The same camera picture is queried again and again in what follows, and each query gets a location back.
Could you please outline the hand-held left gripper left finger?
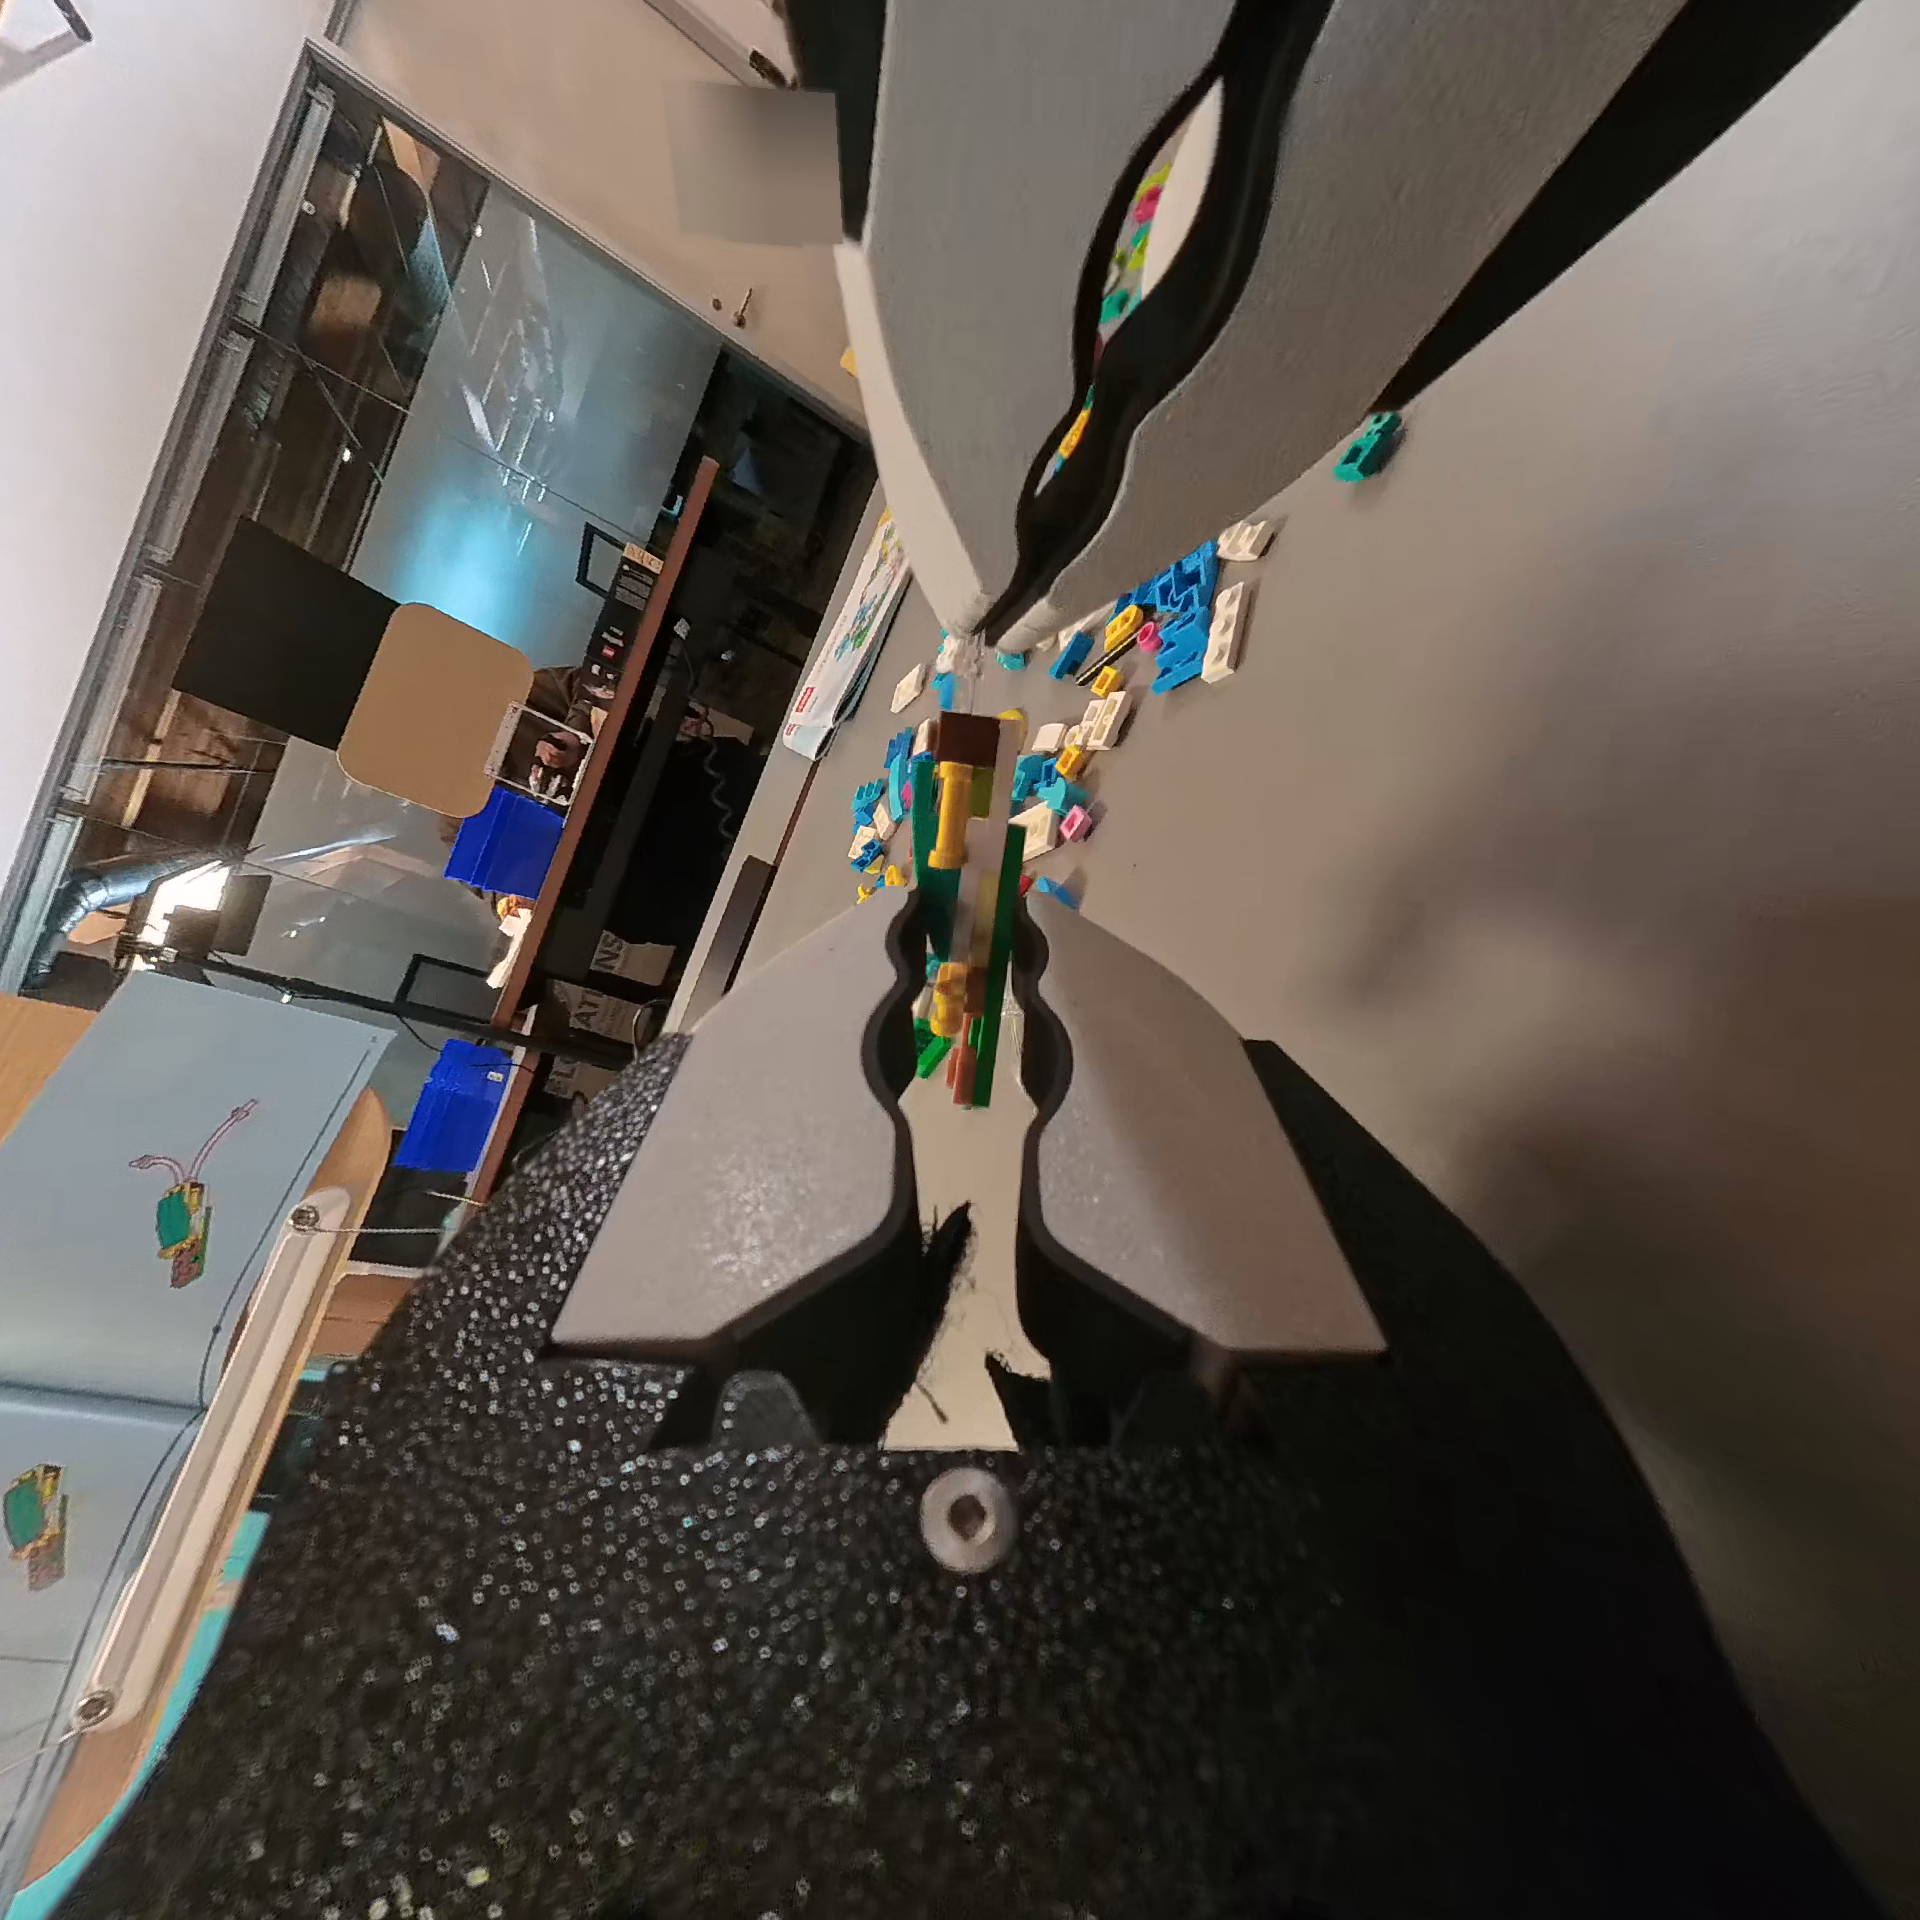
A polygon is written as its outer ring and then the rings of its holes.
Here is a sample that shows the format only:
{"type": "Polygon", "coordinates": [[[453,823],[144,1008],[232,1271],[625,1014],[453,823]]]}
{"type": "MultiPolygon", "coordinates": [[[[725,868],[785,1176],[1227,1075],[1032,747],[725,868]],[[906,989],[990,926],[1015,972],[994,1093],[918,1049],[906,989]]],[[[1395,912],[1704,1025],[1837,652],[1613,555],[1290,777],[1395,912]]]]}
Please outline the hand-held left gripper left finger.
{"type": "Polygon", "coordinates": [[[872,896],[687,1033],[553,1325],[557,1353],[713,1359],[918,1241],[921,899],[872,896]]]}

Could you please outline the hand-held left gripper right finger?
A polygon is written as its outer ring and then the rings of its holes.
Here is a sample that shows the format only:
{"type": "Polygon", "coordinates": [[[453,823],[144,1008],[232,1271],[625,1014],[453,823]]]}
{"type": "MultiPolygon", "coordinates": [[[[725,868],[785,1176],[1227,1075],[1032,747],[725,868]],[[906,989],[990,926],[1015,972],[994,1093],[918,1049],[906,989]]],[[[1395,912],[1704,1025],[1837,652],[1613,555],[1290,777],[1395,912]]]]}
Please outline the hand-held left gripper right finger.
{"type": "Polygon", "coordinates": [[[1061,1388],[1123,1406],[1185,1375],[1369,1359],[1384,1332],[1232,1022],[1083,912],[1021,903],[1015,1213],[1021,1329],[1061,1388]]]}

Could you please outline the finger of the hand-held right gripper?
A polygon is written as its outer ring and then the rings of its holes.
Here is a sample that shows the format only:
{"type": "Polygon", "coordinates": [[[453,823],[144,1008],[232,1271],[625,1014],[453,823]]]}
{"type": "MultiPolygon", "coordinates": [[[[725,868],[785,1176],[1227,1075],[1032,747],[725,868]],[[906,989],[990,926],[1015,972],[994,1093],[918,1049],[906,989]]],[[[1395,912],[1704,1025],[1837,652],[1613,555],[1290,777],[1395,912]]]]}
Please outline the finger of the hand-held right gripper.
{"type": "Polygon", "coordinates": [[[1000,643],[1179,557],[1333,451],[1649,49],[1649,3],[1333,5],[1250,278],[1000,643]]]}
{"type": "Polygon", "coordinates": [[[859,229],[837,248],[880,486],[934,616],[1042,636],[1137,430],[1224,328],[1267,207],[1267,5],[887,5],[859,229]],[[1107,340],[1133,188],[1223,86],[1227,179],[1107,340]]]}

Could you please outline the green toy brick build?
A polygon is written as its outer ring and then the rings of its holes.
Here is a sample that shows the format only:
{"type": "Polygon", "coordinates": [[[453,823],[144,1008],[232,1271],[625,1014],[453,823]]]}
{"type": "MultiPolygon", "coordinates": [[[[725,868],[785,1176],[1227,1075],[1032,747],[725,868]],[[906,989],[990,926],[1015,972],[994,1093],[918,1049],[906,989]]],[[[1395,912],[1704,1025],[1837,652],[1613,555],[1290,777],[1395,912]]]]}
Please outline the green toy brick build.
{"type": "Polygon", "coordinates": [[[911,883],[922,929],[914,999],[917,1072],[965,1111],[992,1104],[1000,1017],[1017,956],[1023,838],[1011,823],[1023,713],[939,713],[914,758],[911,883]]]}

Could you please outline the blue storage bin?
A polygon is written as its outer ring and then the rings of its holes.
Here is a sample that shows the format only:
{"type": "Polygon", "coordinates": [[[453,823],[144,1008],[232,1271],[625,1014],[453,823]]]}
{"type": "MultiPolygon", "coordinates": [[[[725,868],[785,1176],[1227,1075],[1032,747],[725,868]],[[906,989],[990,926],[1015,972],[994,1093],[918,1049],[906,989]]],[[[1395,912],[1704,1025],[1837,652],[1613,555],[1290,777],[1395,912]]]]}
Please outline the blue storage bin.
{"type": "Polygon", "coordinates": [[[563,812],[493,783],[483,807],[461,820],[443,877],[493,896],[536,899],[563,820],[563,812]]]}
{"type": "Polygon", "coordinates": [[[511,1069],[513,1059],[503,1046],[443,1041],[392,1149],[392,1163],[408,1169],[475,1172],[509,1091],[511,1069]]]}

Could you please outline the pile of colourful toy bricks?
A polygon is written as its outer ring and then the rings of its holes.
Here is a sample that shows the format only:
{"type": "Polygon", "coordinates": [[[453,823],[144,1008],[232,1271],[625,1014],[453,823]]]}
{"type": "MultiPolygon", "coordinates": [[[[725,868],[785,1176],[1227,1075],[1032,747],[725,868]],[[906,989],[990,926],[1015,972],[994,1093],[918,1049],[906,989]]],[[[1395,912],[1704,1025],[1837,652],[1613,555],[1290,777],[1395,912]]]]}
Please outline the pile of colourful toy bricks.
{"type": "MultiPolygon", "coordinates": [[[[1110,280],[1102,296],[1096,345],[1113,345],[1117,321],[1131,315],[1144,294],[1170,272],[1170,261],[1179,251],[1185,229],[1192,224],[1192,211],[1185,207],[1185,201],[1197,206],[1197,184],[1187,193],[1187,174],[1197,179],[1197,171],[1205,171],[1194,156],[1197,133],[1192,133],[1173,160],[1157,160],[1143,179],[1120,232],[1127,246],[1114,256],[1117,263],[1110,267],[1110,280]],[[1160,211],[1167,184],[1173,188],[1174,211],[1160,211]]],[[[856,355],[865,333],[872,336],[869,340],[872,361],[869,371],[872,372],[875,398],[887,399],[890,389],[877,392],[883,381],[880,379],[872,276],[865,269],[863,256],[851,244],[834,251],[834,264],[842,280],[847,324],[854,333],[850,348],[856,355]]],[[[1089,409],[1091,389],[1087,385],[1085,403],[1063,431],[1056,453],[1047,456],[1042,477],[1056,477],[1056,468],[1065,464],[1065,456],[1078,451],[1080,443],[1089,443],[1089,409]]],[[[1057,777],[1049,775],[1050,783],[1015,782],[1017,792],[1009,803],[1015,807],[1015,851],[1040,856],[1047,851],[1065,848],[1066,840],[1089,827],[1089,803],[1066,800],[1061,809],[1050,800],[1061,800],[1066,782],[1080,777],[1066,775],[1066,763],[1078,766],[1085,756],[1096,758],[1102,751],[1120,745],[1120,723],[1123,717],[1120,667],[1133,656],[1141,660],[1152,659],[1154,675],[1149,685],[1143,683],[1135,692],[1152,691],[1160,694],[1187,681],[1218,683],[1232,677],[1238,647],[1234,622],[1241,619],[1241,603],[1250,590],[1243,584],[1227,587],[1227,611],[1216,613],[1218,565],[1223,560],[1256,560],[1274,525],[1277,521],[1267,519],[1237,521],[1227,529],[1232,540],[1201,541],[1162,571],[1146,575],[1137,587],[1121,591],[1113,608],[1103,608],[1102,619],[1087,616],[1065,628],[1047,672],[1063,685],[1074,681],[1083,691],[1089,688],[1091,707],[1087,708],[1087,719],[1077,731],[1043,726],[1035,736],[1030,755],[1018,758],[1018,767],[1035,777],[1040,775],[1040,758],[1032,758],[1035,755],[1057,749],[1063,763],[1057,777]]],[[[978,643],[987,653],[992,652],[992,645],[976,632],[978,619],[981,615],[966,615],[965,619],[959,615],[941,615],[944,632],[957,636],[957,639],[944,639],[944,662],[934,675],[934,681],[949,692],[952,692],[952,678],[974,659],[968,647],[978,643]],[[961,662],[950,665],[946,662],[949,656],[961,656],[961,662]]]]}

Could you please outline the white instruction booklet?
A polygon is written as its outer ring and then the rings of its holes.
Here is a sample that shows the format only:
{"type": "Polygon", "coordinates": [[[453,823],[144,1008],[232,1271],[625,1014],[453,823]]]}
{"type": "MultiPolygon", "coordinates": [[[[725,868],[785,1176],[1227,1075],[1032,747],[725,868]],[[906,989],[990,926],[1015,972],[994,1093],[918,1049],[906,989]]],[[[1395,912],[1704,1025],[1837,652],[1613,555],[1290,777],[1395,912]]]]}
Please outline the white instruction booklet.
{"type": "Polygon", "coordinates": [[[805,761],[827,751],[831,733],[856,708],[906,584],[909,565],[895,516],[882,510],[847,595],[785,708],[779,729],[783,749],[805,761]]]}

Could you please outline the dark table with brown edge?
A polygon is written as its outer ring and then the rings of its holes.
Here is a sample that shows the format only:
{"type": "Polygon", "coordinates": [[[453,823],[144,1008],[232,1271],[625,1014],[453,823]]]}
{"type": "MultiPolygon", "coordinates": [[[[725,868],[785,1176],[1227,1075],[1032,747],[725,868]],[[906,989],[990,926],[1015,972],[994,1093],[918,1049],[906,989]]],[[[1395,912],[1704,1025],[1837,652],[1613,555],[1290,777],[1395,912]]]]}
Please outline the dark table with brown edge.
{"type": "Polygon", "coordinates": [[[729,783],[730,761],[713,766],[710,755],[761,769],[824,624],[827,563],[847,555],[872,479],[862,446],[831,451],[793,516],[737,483],[747,464],[704,451],[686,472],[489,1040],[546,1030],[546,989],[583,987],[601,937],[633,929],[633,919],[646,944],[667,947],[667,982],[681,977],[747,800],[729,783]]]}

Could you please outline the glass window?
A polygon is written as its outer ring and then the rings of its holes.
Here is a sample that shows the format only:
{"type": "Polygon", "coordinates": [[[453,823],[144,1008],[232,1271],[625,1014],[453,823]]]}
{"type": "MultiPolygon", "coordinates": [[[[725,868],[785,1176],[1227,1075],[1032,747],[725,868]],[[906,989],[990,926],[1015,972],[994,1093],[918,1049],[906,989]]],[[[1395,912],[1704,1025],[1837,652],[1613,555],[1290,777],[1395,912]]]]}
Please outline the glass window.
{"type": "Polygon", "coordinates": [[[353,783],[338,749],[170,678],[254,519],[400,603],[583,670],[607,717],[625,544],[662,553],[710,451],[779,512],[856,403],[765,358],[761,315],[829,272],[777,251],[670,269],[603,248],[675,213],[659,84],[713,61],[601,7],[535,127],[610,133],[576,230],[429,102],[447,56],[543,5],[5,5],[5,991],[98,1004],[179,912],[235,907],[219,969],[390,1000],[421,956],[486,976],[493,894],[443,877],[461,820],[353,783]],[[88,915],[22,980],[71,868],[203,848],[219,868],[88,915]]]}

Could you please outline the tan rounded board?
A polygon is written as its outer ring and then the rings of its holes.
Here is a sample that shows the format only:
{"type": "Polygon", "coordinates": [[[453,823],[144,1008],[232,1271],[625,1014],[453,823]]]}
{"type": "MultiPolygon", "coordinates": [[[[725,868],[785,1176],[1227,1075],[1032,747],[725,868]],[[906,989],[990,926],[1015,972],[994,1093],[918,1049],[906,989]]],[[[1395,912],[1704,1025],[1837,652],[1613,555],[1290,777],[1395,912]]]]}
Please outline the tan rounded board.
{"type": "Polygon", "coordinates": [[[464,820],[493,790],[498,742],[535,678],[533,660],[425,603],[400,603],[346,715],[350,782],[464,820]]]}

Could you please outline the clear page holder bar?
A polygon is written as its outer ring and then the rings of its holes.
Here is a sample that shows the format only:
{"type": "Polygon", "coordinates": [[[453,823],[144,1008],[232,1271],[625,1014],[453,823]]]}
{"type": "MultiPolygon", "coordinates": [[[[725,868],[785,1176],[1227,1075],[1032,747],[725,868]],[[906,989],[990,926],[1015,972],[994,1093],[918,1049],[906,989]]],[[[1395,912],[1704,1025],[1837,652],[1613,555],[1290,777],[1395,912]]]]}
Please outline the clear page holder bar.
{"type": "Polygon", "coordinates": [[[67,1727],[138,1720],[187,1645],[312,1351],[365,1199],[318,1187],[287,1213],[179,1473],[83,1670],[67,1727]]]}

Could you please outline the black panel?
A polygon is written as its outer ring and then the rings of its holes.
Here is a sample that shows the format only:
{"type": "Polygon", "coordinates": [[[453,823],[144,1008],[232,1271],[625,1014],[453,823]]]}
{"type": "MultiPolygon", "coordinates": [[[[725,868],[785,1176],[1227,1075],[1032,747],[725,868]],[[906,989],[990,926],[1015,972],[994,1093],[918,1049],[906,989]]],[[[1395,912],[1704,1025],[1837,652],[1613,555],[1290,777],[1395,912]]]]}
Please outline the black panel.
{"type": "Polygon", "coordinates": [[[170,685],[336,749],[395,611],[389,595],[240,519],[170,685]]]}

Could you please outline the silver flexible duct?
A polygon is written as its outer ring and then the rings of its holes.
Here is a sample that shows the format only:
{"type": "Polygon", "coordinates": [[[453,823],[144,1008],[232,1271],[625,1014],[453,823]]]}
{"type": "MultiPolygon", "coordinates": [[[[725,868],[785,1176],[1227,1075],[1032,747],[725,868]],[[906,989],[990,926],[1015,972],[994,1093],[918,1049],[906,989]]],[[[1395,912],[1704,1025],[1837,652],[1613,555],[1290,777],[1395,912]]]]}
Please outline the silver flexible duct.
{"type": "Polygon", "coordinates": [[[29,964],[26,987],[39,987],[54,969],[67,935],[94,912],[129,904],[166,880],[219,868],[224,861],[203,848],[170,854],[119,854],[98,864],[71,868],[40,919],[29,964]]]}

